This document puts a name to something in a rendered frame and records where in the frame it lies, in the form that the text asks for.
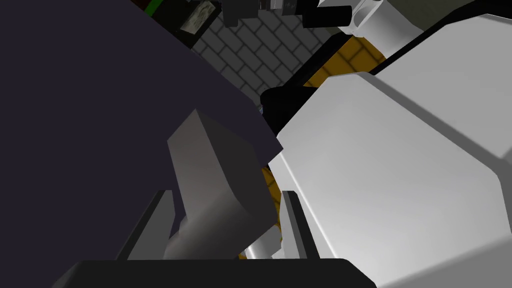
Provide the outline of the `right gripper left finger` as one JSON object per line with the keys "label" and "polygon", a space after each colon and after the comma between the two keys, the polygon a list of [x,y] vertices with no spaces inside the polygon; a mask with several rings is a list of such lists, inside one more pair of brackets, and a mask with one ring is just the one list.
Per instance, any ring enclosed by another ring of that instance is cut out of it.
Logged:
{"label": "right gripper left finger", "polygon": [[116,259],[161,260],[175,220],[171,190],[159,190],[142,214]]}

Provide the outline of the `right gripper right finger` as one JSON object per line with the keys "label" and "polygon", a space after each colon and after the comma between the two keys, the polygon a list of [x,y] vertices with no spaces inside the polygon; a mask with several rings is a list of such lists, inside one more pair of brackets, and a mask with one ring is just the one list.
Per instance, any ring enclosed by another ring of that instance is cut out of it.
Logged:
{"label": "right gripper right finger", "polygon": [[281,192],[279,220],[285,259],[319,259],[313,235],[295,191]]}

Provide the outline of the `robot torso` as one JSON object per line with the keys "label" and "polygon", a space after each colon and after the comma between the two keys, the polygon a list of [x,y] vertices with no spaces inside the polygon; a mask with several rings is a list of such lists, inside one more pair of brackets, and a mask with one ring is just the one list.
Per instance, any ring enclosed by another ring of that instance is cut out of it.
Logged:
{"label": "robot torso", "polygon": [[512,288],[512,19],[450,23],[329,77],[270,162],[321,258],[377,288]]}

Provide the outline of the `dark cupboard door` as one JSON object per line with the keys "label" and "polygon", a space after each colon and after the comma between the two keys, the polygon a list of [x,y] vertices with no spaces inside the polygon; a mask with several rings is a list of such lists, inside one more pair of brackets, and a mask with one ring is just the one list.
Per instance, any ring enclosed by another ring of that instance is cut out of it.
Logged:
{"label": "dark cupboard door", "polygon": [[0,288],[113,260],[193,111],[282,149],[256,105],[130,0],[0,0]]}

